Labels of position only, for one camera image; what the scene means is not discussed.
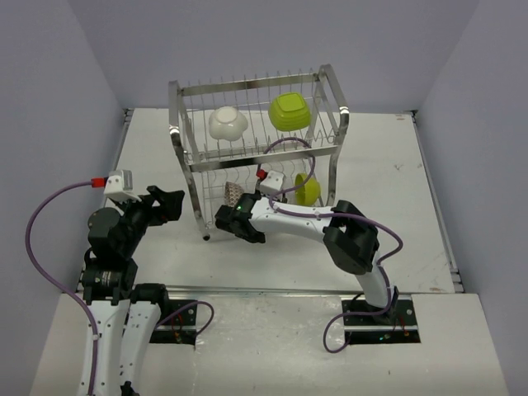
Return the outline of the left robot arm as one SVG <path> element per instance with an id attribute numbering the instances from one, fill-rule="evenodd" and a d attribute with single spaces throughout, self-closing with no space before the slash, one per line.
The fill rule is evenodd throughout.
<path id="1" fill-rule="evenodd" d="M 134 283 L 134 252 L 150 227 L 177 221 L 184 191 L 148 186 L 138 199 L 117 202 L 89 218 L 82 274 L 87 341 L 79 395 L 135 395 L 146 346 L 155 324 L 170 318 L 163 284 Z"/>

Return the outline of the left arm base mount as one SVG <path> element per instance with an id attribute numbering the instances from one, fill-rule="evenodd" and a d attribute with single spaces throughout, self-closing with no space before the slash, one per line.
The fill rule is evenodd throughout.
<path id="1" fill-rule="evenodd" d="M 162 307 L 161 319 L 191 303 L 191 299 L 169 299 Z M 196 306 L 181 311 L 177 316 L 153 330 L 150 344 L 192 345 L 196 344 Z"/>

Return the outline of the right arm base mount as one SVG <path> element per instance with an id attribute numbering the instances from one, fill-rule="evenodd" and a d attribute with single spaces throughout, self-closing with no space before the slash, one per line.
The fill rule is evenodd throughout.
<path id="1" fill-rule="evenodd" d="M 345 342 L 352 345 L 420 343 L 416 312 L 410 295 L 400 295 L 390 318 L 349 316 L 343 319 Z"/>

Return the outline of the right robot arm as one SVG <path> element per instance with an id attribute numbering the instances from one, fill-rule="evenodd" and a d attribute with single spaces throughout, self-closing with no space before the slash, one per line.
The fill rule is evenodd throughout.
<path id="1" fill-rule="evenodd" d="M 366 218 L 351 202 L 307 207 L 286 204 L 261 194 L 244 193 L 233 206 L 221 205 L 215 226 L 249 243 L 265 243 L 271 233 L 284 233 L 321 243 L 333 264 L 354 275 L 365 297 L 365 312 L 378 324 L 397 315 L 397 288 L 381 266 L 379 231 L 391 231 Z"/>

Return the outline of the brown patterned bowl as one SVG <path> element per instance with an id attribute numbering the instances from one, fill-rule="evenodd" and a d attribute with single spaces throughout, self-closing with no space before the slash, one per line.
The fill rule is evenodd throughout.
<path id="1" fill-rule="evenodd" d="M 234 207 L 244 193 L 244 189 L 235 182 L 227 181 L 224 184 L 224 204 Z"/>

